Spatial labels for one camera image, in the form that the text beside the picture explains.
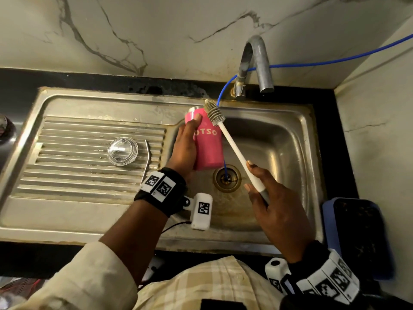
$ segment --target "transparent lid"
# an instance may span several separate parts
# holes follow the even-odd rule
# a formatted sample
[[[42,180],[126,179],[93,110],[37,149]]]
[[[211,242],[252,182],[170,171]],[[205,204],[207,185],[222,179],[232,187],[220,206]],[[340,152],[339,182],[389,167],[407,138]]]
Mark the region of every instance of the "transparent lid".
[[[113,140],[107,148],[107,158],[116,166],[128,165],[137,157],[137,143],[127,137]]]

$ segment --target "rolled sleeve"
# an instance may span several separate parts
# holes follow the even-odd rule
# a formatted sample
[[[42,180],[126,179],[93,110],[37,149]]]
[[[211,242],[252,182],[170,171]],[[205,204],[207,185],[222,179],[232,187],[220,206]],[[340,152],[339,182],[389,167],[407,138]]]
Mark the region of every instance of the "rolled sleeve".
[[[81,310],[129,310],[137,301],[137,287],[118,256],[105,244],[95,242],[86,244],[27,303],[52,299]]]

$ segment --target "kitchen sink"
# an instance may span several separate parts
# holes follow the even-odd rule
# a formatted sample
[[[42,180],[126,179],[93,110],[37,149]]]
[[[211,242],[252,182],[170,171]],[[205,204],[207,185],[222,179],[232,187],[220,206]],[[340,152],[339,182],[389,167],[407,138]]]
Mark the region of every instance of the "kitchen sink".
[[[43,88],[0,178],[0,239],[23,242],[95,241],[121,216],[139,189],[151,151],[149,172],[171,155],[178,128],[189,108],[204,99]],[[306,106],[221,102],[224,122],[245,158],[271,171],[296,191],[323,240],[324,200],[316,132]],[[138,143],[137,159],[114,166],[106,149],[118,137]],[[197,172],[189,197],[213,197],[211,228],[180,225],[162,235],[157,248],[176,251],[242,252],[275,255],[257,224],[244,168],[223,139],[228,167]],[[188,211],[167,226],[187,221]]]

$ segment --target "hand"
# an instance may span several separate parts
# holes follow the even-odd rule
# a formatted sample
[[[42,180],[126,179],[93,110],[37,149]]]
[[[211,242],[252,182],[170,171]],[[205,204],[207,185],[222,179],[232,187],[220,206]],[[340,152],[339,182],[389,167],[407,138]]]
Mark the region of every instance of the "hand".
[[[251,184],[245,184],[255,218],[264,233],[289,263],[301,261],[307,245],[315,239],[300,198],[296,192],[278,183],[267,169],[247,162],[250,172],[261,179],[270,196],[268,207]]]
[[[166,164],[166,167],[177,171],[186,181],[188,181],[197,158],[194,133],[201,124],[201,120],[201,114],[197,114],[193,120],[179,128],[172,156]]]

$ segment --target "faucet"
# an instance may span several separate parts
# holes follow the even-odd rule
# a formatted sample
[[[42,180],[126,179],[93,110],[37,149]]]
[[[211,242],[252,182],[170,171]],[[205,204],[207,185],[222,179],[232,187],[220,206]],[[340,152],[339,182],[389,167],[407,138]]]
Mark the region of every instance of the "faucet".
[[[240,69],[238,70],[235,85],[231,95],[237,101],[245,100],[245,79],[247,70],[250,67],[252,56],[254,56],[258,84],[261,93],[271,93],[274,91],[273,79],[271,77],[270,63],[268,62],[267,50],[264,40],[259,35],[254,35],[248,39],[242,53]]]

